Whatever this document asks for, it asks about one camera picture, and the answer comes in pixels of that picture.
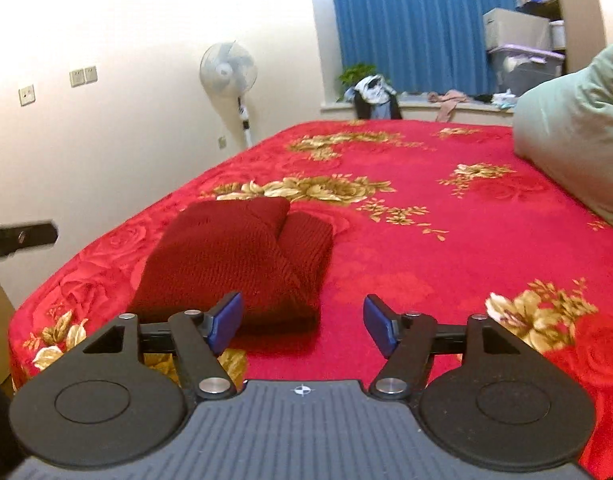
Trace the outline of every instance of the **electrical socket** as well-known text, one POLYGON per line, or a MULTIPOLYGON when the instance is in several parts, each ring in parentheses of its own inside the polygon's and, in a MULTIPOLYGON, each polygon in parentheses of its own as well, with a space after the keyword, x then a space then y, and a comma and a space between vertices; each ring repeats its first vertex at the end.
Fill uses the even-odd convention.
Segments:
POLYGON ((94 66, 89 66, 84 69, 84 79, 88 83, 95 83, 98 80, 98 69, 94 66))
POLYGON ((76 86, 81 86, 86 83, 86 79, 84 78, 84 70, 81 68, 71 70, 71 72, 68 73, 68 76, 71 80, 71 88, 75 88, 76 86))
POLYGON ((33 85, 20 88, 18 96, 20 97, 20 106, 30 105, 35 102, 35 88, 33 88, 33 85))

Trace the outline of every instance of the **green pillow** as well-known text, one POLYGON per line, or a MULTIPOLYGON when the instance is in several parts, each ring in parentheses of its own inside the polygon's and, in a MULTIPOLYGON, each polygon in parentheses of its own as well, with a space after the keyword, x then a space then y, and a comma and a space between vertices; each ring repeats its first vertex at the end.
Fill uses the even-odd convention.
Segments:
POLYGON ((520 97, 513 138, 519 156, 613 225, 613 45, 520 97))

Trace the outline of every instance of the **electric fan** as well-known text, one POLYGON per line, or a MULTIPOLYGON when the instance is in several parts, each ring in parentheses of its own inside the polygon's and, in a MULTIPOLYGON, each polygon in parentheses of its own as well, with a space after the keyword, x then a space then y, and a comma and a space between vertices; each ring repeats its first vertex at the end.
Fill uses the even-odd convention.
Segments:
POLYGON ((206 92, 237 98, 248 148, 253 145, 253 137, 243 96, 251 89, 257 76, 258 69, 253 57, 235 41, 211 46, 200 63, 200 80, 206 92))

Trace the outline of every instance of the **dark red knit sweater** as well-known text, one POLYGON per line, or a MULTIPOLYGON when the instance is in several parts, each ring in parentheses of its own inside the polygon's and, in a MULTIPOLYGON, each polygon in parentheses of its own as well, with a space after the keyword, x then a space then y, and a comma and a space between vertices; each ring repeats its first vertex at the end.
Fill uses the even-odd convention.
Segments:
POLYGON ((166 321, 188 308, 208 310, 238 290, 245 332, 316 326, 333 229, 289 207, 266 197, 189 206, 149 256, 128 311, 142 322, 166 321))

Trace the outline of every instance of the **curtain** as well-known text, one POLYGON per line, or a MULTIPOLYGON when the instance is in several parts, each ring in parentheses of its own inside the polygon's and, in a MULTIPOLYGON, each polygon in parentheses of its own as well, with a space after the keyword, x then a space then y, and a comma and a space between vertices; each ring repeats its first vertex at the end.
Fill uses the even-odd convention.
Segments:
POLYGON ((482 15, 513 0, 334 0, 344 66, 377 66, 398 91, 490 93, 482 15))

